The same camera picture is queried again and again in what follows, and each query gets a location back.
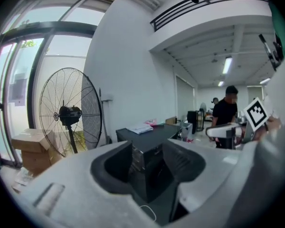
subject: fan guard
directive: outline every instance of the fan guard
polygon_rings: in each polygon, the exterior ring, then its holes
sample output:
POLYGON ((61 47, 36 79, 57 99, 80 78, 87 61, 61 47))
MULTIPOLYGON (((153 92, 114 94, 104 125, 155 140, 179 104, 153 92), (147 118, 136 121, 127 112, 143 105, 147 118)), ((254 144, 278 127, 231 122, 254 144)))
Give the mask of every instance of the fan guard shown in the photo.
POLYGON ((99 142, 100 101, 89 78, 75 68, 63 68, 47 80, 39 118, 44 135, 62 156, 94 149, 99 142))

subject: glass door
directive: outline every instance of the glass door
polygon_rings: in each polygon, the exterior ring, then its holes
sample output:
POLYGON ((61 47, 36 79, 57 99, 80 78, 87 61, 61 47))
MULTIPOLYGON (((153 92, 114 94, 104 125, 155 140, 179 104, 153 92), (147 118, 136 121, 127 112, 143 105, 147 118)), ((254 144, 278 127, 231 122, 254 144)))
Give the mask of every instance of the glass door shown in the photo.
MULTIPOLYGON (((6 114, 10 138, 29 128, 27 112, 27 91, 30 72, 43 38, 21 42, 15 58, 10 65, 5 82, 6 114)), ((21 159, 21 151, 16 150, 21 159)))
MULTIPOLYGON (((5 75, 10 58, 13 54, 16 44, 10 44, 0 48, 0 84, 3 75, 5 75)), ((0 86, 0 103, 2 103, 2 91, 0 86)), ((4 130, 3 113, 0 110, 0 157, 7 161, 15 161, 12 152, 9 148, 9 140, 4 130)))

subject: black desk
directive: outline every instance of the black desk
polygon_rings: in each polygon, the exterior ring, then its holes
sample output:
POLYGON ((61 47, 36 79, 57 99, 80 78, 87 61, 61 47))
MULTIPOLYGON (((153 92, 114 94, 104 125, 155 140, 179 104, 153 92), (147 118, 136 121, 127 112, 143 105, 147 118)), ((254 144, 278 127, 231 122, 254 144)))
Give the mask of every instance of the black desk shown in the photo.
POLYGON ((116 131, 119 142, 132 142, 133 161, 129 182, 134 191, 146 202, 157 198, 173 180, 163 160, 162 143, 170 138, 176 139, 179 130, 179 126, 164 124, 140 135, 125 128, 116 131))

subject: railing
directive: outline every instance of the railing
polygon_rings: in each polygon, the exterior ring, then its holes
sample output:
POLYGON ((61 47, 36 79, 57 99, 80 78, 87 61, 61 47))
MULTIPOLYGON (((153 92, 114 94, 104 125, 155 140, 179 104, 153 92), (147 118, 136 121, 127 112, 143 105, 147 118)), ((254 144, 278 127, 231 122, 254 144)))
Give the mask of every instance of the railing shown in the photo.
POLYGON ((191 0, 184 0, 181 1, 171 8, 167 9, 163 13, 161 13, 159 16, 157 16, 155 19, 153 19, 150 24, 153 25, 154 31, 158 31, 160 28, 164 27, 166 24, 169 24, 171 21, 177 19, 178 17, 189 13, 191 11, 194 11, 196 9, 205 7, 207 5, 215 4, 218 2, 224 2, 224 1, 231 1, 231 0, 200 0, 199 3, 194 3, 191 0))

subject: paper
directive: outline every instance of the paper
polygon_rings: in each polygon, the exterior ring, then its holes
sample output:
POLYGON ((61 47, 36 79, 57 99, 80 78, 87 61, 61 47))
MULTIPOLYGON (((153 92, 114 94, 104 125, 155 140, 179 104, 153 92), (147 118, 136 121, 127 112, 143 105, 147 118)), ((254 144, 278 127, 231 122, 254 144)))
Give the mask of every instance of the paper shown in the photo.
POLYGON ((142 124, 138 124, 138 125, 135 125, 135 126, 132 126, 132 127, 127 127, 127 129, 131 132, 134 132, 136 134, 142 134, 142 133, 145 133, 145 132, 148 132, 148 131, 152 131, 153 128, 146 124, 146 123, 142 123, 142 124))

